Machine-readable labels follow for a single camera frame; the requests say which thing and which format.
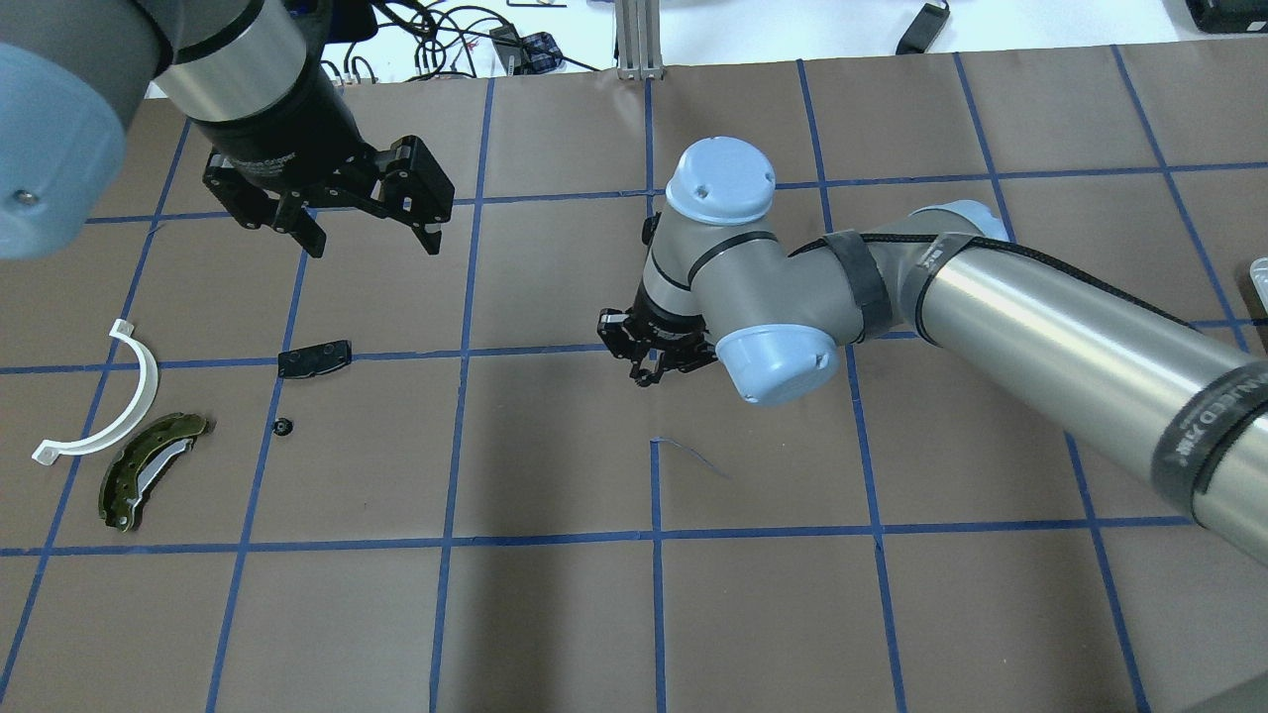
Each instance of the blue tape grid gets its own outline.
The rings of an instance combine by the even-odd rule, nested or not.
[[[995,200],[1000,211],[1000,217],[1004,221],[1006,227],[1008,228],[1009,236],[1013,236],[1014,233],[1012,230],[1012,219],[1008,213],[1008,207],[1003,198],[1002,181],[1066,178],[1066,176],[1103,176],[1103,175],[1140,175],[1140,174],[1161,175],[1167,181],[1168,190],[1170,192],[1172,198],[1175,202],[1177,211],[1179,212],[1184,222],[1184,227],[1189,235],[1189,239],[1193,242],[1194,250],[1197,251],[1202,266],[1220,301],[1222,311],[1222,318],[1203,320],[1193,322],[1193,325],[1202,329],[1230,329],[1234,332],[1238,344],[1245,350],[1246,341],[1243,334],[1243,329],[1268,326],[1268,320],[1238,318],[1234,315],[1231,304],[1227,299],[1227,294],[1224,291],[1224,287],[1219,282],[1219,277],[1215,271],[1215,268],[1210,260],[1205,245],[1202,244],[1201,235],[1198,233],[1196,225],[1193,223],[1193,219],[1187,209],[1187,206],[1184,204],[1184,200],[1179,193],[1179,189],[1173,176],[1174,174],[1181,174],[1181,173],[1265,170],[1268,169],[1268,162],[1202,164],[1202,165],[1168,164],[1163,155],[1161,147],[1158,142],[1158,138],[1153,131],[1153,127],[1149,122],[1149,118],[1145,113],[1140,95],[1131,81],[1131,76],[1127,70],[1126,62],[1122,57],[1122,53],[1118,49],[1118,47],[1113,47],[1112,52],[1118,71],[1122,76],[1123,85],[1129,95],[1131,96],[1134,107],[1136,108],[1137,115],[1141,121],[1141,126],[1149,140],[1150,147],[1154,151],[1154,156],[1158,164],[1156,166],[1135,166],[1125,169],[1088,169],[1088,170],[1065,170],[1065,171],[1012,171],[1012,173],[997,171],[993,157],[990,155],[990,147],[987,141],[985,131],[983,128],[981,119],[978,113],[976,103],[974,100],[973,89],[969,81],[967,72],[965,71],[961,57],[959,55],[954,55],[956,71],[960,77],[961,88],[965,94],[965,101],[967,104],[970,117],[973,119],[974,131],[978,136],[978,141],[983,152],[983,161],[987,167],[987,173],[952,174],[952,175],[936,175],[936,176],[886,176],[886,178],[872,178],[872,179],[831,180],[827,179],[825,166],[823,164],[823,154],[819,143],[818,124],[814,115],[814,105],[812,100],[809,80],[805,74],[805,65],[804,62],[798,61],[796,63],[798,75],[801,85],[803,98],[805,100],[806,122],[810,131],[812,145],[814,148],[817,180],[803,181],[803,183],[784,183],[779,184],[776,188],[779,190],[817,189],[819,192],[820,204],[823,209],[824,228],[831,231],[833,230],[833,222],[832,222],[832,211],[828,200],[829,188],[858,186],[858,185],[957,183],[957,181],[983,181],[983,180],[990,181],[992,189],[995,194]],[[472,244],[470,244],[470,255],[468,261],[468,275],[467,275],[468,277],[467,296],[465,296],[464,317],[463,317],[462,348],[458,350],[437,350],[426,353],[416,353],[416,351],[370,353],[370,354],[358,354],[355,356],[356,360],[459,359],[462,363],[459,387],[458,387],[458,407],[454,415],[454,444],[453,444],[453,454],[450,462],[449,492],[445,504],[444,535],[440,538],[372,539],[372,540],[251,542],[250,537],[251,537],[251,528],[254,524],[255,507],[259,496],[260,483],[264,476],[264,467],[268,459],[268,450],[270,442],[269,428],[271,426],[271,422],[276,414],[278,401],[281,393],[281,382],[279,381],[274,387],[274,393],[269,407],[269,415],[264,424],[265,434],[261,438],[260,454],[256,463],[256,473],[251,487],[251,495],[249,497],[247,511],[243,519],[242,534],[237,543],[209,543],[209,544],[190,543],[190,544],[161,544],[161,546],[100,546],[100,547],[55,546],[53,543],[56,542],[57,532],[62,516],[65,514],[65,509],[68,502],[70,494],[79,471],[80,459],[76,458],[72,461],[71,468],[67,473],[66,482],[63,485],[58,500],[57,510],[55,513],[48,534],[44,539],[44,544],[36,548],[0,548],[0,557],[37,558],[36,571],[32,579],[27,600],[23,606],[23,613],[19,620],[19,625],[14,634],[13,643],[9,648],[9,655],[5,658],[4,671],[3,674],[0,674],[0,702],[4,700],[4,695],[8,690],[8,684],[13,675],[13,669],[16,662],[19,650],[30,620],[30,614],[36,604],[37,596],[39,594],[39,587],[43,580],[44,571],[48,565],[48,561],[52,557],[171,554],[171,553],[186,553],[186,554],[235,553],[236,558],[235,558],[233,576],[231,580],[228,599],[226,603],[224,618],[221,627],[221,636],[217,646],[212,684],[209,686],[207,698],[205,709],[208,712],[212,712],[216,708],[219,679],[223,671],[224,653],[228,646],[228,637],[232,629],[233,612],[236,606],[237,594],[241,586],[241,577],[245,567],[245,559],[250,552],[312,552],[312,551],[436,548],[441,552],[441,565],[440,565],[440,577],[437,584],[437,606],[436,606],[436,622],[434,633],[434,651],[432,651],[432,661],[430,671],[431,704],[429,707],[429,710],[434,712],[436,709],[437,691],[440,683],[440,662],[444,647],[445,601],[448,598],[449,562],[453,548],[530,547],[530,546],[552,546],[552,544],[649,540],[653,543],[656,700],[657,700],[658,713],[663,713],[668,708],[667,693],[666,693],[666,664],[664,664],[664,647],[666,647],[664,581],[663,581],[664,576],[662,565],[662,547],[664,540],[720,539],[720,538],[784,538],[784,537],[871,537],[876,543],[875,556],[877,567],[877,582],[880,587],[883,613],[885,618],[884,624],[885,624],[886,642],[889,646],[890,672],[894,681],[894,695],[896,702],[896,709],[903,712],[907,709],[907,702],[902,679],[902,664],[900,664],[900,652],[898,646],[896,624],[894,622],[893,604],[890,601],[890,592],[889,592],[888,570],[885,565],[885,552],[884,552],[885,535],[1087,529],[1092,537],[1093,547],[1097,556],[1097,562],[1098,566],[1101,567],[1102,579],[1106,587],[1106,595],[1110,601],[1116,633],[1118,634],[1118,641],[1122,648],[1123,660],[1126,662],[1129,676],[1131,679],[1132,691],[1135,694],[1137,710],[1148,712],[1150,709],[1148,698],[1144,691],[1144,686],[1140,680],[1135,657],[1132,653],[1131,641],[1127,634],[1125,619],[1122,617],[1121,604],[1117,598],[1116,587],[1113,584],[1113,576],[1111,572],[1108,558],[1106,556],[1103,538],[1101,533],[1103,529],[1107,528],[1113,529],[1113,528],[1148,528],[1148,527],[1183,527],[1183,525],[1191,525],[1192,523],[1188,519],[1181,516],[1154,516],[1154,518],[1097,516],[1096,509],[1092,504],[1090,494],[1088,492],[1087,480],[1083,473],[1082,459],[1079,457],[1078,445],[1073,438],[1066,436],[1071,469],[1074,472],[1075,481],[1079,487],[1079,494],[1083,499],[1083,505],[1084,505],[1083,519],[885,524],[881,519],[880,505],[876,499],[875,478],[872,474],[872,468],[870,462],[870,448],[867,444],[866,416],[864,412],[864,405],[858,389],[857,365],[852,350],[847,351],[847,370],[850,373],[851,400],[853,403],[856,430],[858,434],[860,450],[862,453],[862,461],[864,461],[865,486],[867,488],[869,520],[870,520],[867,525],[842,525],[842,527],[809,525],[809,527],[789,527],[789,528],[666,530],[662,528],[662,521],[661,521],[659,444],[653,442],[650,444],[652,528],[648,530],[571,533],[571,534],[552,534],[552,535],[534,535],[534,537],[454,537],[453,519],[454,519],[454,507],[458,495],[458,463],[462,447],[462,425],[465,409],[467,374],[470,360],[484,356],[508,356],[508,355],[522,355],[522,354],[554,354],[554,353],[604,350],[604,346],[600,344],[572,344],[572,345],[527,346],[527,348],[508,348],[508,349],[470,348],[470,317],[472,317],[472,303],[474,298],[476,269],[478,263],[481,208],[484,204],[500,204],[500,203],[522,203],[522,202],[540,202],[540,200],[620,199],[620,198],[643,197],[645,199],[648,214],[650,214],[653,198],[664,194],[663,189],[658,189],[654,185],[653,84],[648,81],[644,84],[645,184],[643,188],[634,190],[616,190],[616,192],[562,193],[562,194],[486,198],[483,195],[483,184],[484,184],[484,171],[487,164],[487,152],[488,152],[489,123],[493,108],[493,88],[495,84],[491,81],[488,84],[486,95],[483,128],[481,133],[481,159],[479,159],[479,171],[477,178],[476,197],[470,199],[458,199],[455,202],[456,204],[474,207]],[[120,318],[126,318],[132,308],[132,303],[136,298],[137,287],[139,285],[141,275],[145,269],[150,249],[153,244],[155,232],[158,230],[161,223],[169,221],[230,217],[228,213],[226,212],[199,212],[199,213],[164,212],[164,206],[166,204],[167,194],[171,189],[172,180],[175,179],[176,166],[180,161],[181,152],[184,151],[185,140],[189,134],[189,128],[190,128],[189,123],[186,122],[185,127],[181,129],[180,138],[178,141],[172,160],[169,165],[169,171],[164,183],[162,192],[158,197],[157,206],[152,214],[99,217],[99,218],[90,218],[87,221],[89,223],[93,225],[101,225],[101,223],[148,225],[146,241],[142,246],[141,255],[138,256],[137,266],[133,271],[132,283],[128,288],[128,293],[124,299],[123,307],[120,308]],[[288,349],[290,344],[290,337],[294,329],[294,320],[303,289],[306,265],[307,265],[307,258],[301,256],[295,271],[295,282],[292,293],[290,310],[287,320],[287,329],[281,340],[281,350]],[[884,339],[914,339],[914,337],[915,335],[913,332],[896,331],[890,335],[886,335]],[[3,367],[0,368],[0,376],[76,373],[76,372],[100,373],[100,377],[98,379],[98,387],[94,393],[87,416],[85,419],[85,425],[82,429],[84,435],[87,435],[91,424],[96,416],[96,410],[98,406],[100,405],[101,396],[105,388],[107,377],[109,376],[109,373],[115,370],[137,369],[136,364],[117,363],[115,353],[117,353],[117,343],[112,343],[110,349],[104,362],[101,363]],[[164,369],[235,368],[235,367],[262,367],[262,365],[271,365],[274,363],[275,363],[275,356],[269,355],[269,356],[245,356],[238,359],[194,359],[194,360],[164,362],[160,364],[160,367]]]

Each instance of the dark green brake shoe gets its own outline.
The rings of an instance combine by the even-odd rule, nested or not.
[[[98,515],[105,524],[126,533],[141,520],[150,488],[178,455],[210,429],[198,414],[169,414],[132,438],[114,457],[101,480]]]

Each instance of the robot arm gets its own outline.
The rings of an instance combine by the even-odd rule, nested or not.
[[[640,386],[719,359],[742,398],[781,403],[832,377],[837,345],[907,322],[1268,565],[1268,362],[999,240],[979,203],[786,256],[770,162],[733,138],[689,148],[666,198],[634,306],[598,324]]]
[[[327,24],[333,1],[316,3]],[[435,254],[453,184],[418,137],[387,151],[361,140],[320,66],[325,38],[281,0],[0,5],[0,258],[75,237],[151,77],[210,140],[203,183],[242,227],[320,258],[326,233],[306,208],[358,208]]]

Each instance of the white clip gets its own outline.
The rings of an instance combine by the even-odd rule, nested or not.
[[[137,363],[141,365],[141,378],[137,379],[137,392],[132,395],[132,401],[128,402],[128,407],[119,414],[119,417],[114,420],[109,426],[105,426],[100,431],[72,443],[62,443],[60,440],[44,440],[39,444],[39,448],[30,454],[37,463],[43,466],[52,466],[57,461],[58,455],[86,455],[89,453],[96,453],[98,450],[109,448],[119,442],[123,436],[128,435],[132,429],[137,428],[141,419],[146,417],[146,411],[155,402],[155,392],[158,391],[158,364],[155,363],[153,354],[146,349],[145,344],[132,339],[132,325],[124,320],[115,320],[114,326],[110,327],[110,336],[118,339],[123,344],[127,344],[137,353]]]
[[[1268,310],[1268,258],[1260,258],[1250,263],[1250,282],[1259,293],[1259,302]]]

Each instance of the white table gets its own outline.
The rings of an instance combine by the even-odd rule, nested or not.
[[[507,8],[479,0],[515,23],[521,34],[547,30],[564,55],[600,69],[615,66],[612,5],[596,0],[555,0],[566,8]],[[903,30],[924,0],[662,0],[664,63],[728,65],[893,55]],[[450,0],[439,5],[458,5]],[[467,22],[479,15],[472,13]],[[488,32],[496,23],[477,29]],[[951,0],[951,19],[932,52],[1037,47],[1087,47],[1175,42],[1245,36],[1212,36],[1194,25],[1184,0]],[[415,41],[396,28],[356,47],[382,81],[413,76]],[[342,65],[346,44],[326,58]],[[488,76],[496,56],[487,39],[473,51],[477,74]],[[458,69],[467,70],[465,57]]]

